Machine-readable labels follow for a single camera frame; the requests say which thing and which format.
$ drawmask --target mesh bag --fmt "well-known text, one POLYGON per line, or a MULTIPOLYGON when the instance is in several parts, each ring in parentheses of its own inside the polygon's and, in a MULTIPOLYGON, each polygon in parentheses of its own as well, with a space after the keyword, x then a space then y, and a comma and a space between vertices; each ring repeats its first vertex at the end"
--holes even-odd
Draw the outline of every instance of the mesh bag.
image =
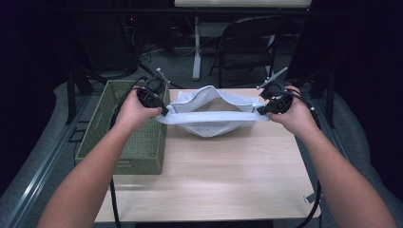
POLYGON ((269 121, 258 113, 260 106, 265 104, 259 102, 259 97, 218 91, 209 85, 191 93, 180 92, 178 99, 167 106, 168 114, 156 119, 207 138, 251 126, 255 121, 269 121))

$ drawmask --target wire basket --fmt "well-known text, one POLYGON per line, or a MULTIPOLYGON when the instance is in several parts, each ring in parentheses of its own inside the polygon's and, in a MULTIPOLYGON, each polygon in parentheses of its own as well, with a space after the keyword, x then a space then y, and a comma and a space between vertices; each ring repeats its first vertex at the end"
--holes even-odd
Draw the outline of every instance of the wire basket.
MULTIPOLYGON (((132 86, 133 81, 108 81, 101 100, 92 115, 83 142, 75 158, 80 162, 109 130, 110 120, 119 101, 132 86)), ((169 88, 160 99, 169 104, 169 88)), ((120 175, 158 175, 163 172, 166 125, 149 120, 134 132, 126 142, 123 154, 115 169, 120 175)))

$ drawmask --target light wood surface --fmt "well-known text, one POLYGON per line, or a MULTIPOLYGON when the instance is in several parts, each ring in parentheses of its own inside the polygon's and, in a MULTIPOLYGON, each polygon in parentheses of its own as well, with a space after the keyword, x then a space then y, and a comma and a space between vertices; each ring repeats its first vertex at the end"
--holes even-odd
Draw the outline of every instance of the light wood surface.
MULTIPOLYGON (((294 136, 273 122, 210 139, 170 125, 161 175, 114 180, 121 221, 305 218, 312 204, 304 196, 314 193, 294 136)), ((96 221, 113 220, 108 192, 96 221)))
POLYGON ((175 0, 184 8, 309 8, 311 0, 175 0))

